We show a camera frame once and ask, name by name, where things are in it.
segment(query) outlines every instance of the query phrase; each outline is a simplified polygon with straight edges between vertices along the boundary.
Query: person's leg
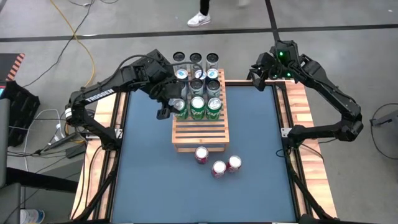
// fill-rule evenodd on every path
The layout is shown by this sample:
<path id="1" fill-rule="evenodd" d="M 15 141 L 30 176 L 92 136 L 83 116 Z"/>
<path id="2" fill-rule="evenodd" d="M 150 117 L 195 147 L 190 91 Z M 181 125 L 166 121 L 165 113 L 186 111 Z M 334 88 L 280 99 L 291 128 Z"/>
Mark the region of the person's leg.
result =
<path id="1" fill-rule="evenodd" d="M 200 13 L 204 16 L 209 14 L 210 0 L 200 0 Z"/>
<path id="2" fill-rule="evenodd" d="M 210 0 L 200 0 L 200 11 L 188 21 L 189 27 L 198 27 L 210 22 L 209 2 Z"/>

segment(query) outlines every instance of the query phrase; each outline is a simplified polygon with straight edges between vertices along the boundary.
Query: blue table surface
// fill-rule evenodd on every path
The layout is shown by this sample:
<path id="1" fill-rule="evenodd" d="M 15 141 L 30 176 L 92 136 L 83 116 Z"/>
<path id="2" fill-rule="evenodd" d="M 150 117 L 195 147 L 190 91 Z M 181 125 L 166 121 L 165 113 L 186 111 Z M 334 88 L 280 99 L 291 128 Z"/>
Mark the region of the blue table surface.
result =
<path id="1" fill-rule="evenodd" d="M 156 120 L 160 104 L 131 95 L 123 134 L 112 222 L 294 221 L 272 89 L 227 87 L 230 145 L 199 165 L 171 143 L 172 119 Z M 214 161 L 237 155 L 235 174 L 214 179 Z"/>

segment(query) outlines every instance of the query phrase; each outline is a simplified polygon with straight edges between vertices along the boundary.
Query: orange striped edge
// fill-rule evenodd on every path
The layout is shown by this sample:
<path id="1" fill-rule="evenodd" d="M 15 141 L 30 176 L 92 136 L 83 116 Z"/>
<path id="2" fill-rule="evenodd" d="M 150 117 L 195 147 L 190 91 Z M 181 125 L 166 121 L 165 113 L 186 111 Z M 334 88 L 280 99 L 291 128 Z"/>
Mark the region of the orange striped edge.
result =
<path id="1" fill-rule="evenodd" d="M 17 71 L 18 71 L 24 58 L 25 58 L 25 54 L 19 54 L 17 56 L 16 60 L 14 61 L 14 65 L 12 66 L 12 69 L 10 70 L 10 72 L 7 75 L 7 78 L 6 78 L 7 81 L 13 81 L 15 79 L 15 75 L 17 74 Z"/>

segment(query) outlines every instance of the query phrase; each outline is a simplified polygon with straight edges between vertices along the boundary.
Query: green soda can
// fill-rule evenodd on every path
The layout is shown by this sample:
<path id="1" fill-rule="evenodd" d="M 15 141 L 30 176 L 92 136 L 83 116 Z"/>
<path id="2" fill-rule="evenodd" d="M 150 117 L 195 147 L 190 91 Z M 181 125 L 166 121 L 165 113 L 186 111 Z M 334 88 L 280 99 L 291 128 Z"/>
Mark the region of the green soda can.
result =
<path id="1" fill-rule="evenodd" d="M 209 120 L 218 120 L 221 114 L 222 102 L 219 98 L 212 98 L 206 107 L 206 117 Z"/>
<path id="2" fill-rule="evenodd" d="M 177 119 L 187 119 L 188 118 L 188 109 L 185 101 L 183 99 L 176 99 L 173 102 L 173 106 L 175 109 L 179 110 L 179 114 L 175 114 Z"/>
<path id="3" fill-rule="evenodd" d="M 205 117 L 205 100 L 196 96 L 191 100 L 191 117 L 192 119 L 203 119 Z"/>

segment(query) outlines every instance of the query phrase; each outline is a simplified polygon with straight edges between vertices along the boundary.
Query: red soda can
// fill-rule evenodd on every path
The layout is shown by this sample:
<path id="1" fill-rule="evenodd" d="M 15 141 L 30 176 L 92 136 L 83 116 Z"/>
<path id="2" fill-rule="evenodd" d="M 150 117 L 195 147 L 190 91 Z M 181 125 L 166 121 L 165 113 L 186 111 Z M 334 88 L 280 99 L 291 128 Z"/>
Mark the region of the red soda can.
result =
<path id="1" fill-rule="evenodd" d="M 242 160 L 239 156 L 231 156 L 226 164 L 226 168 L 230 172 L 238 171 L 241 168 L 241 166 L 242 166 Z"/>
<path id="2" fill-rule="evenodd" d="M 195 150 L 195 158 L 199 164 L 205 164 L 209 157 L 209 151 L 206 147 L 200 146 Z"/>
<path id="3" fill-rule="evenodd" d="M 220 178 L 225 174 L 226 165 L 223 161 L 216 161 L 211 169 L 214 178 Z"/>

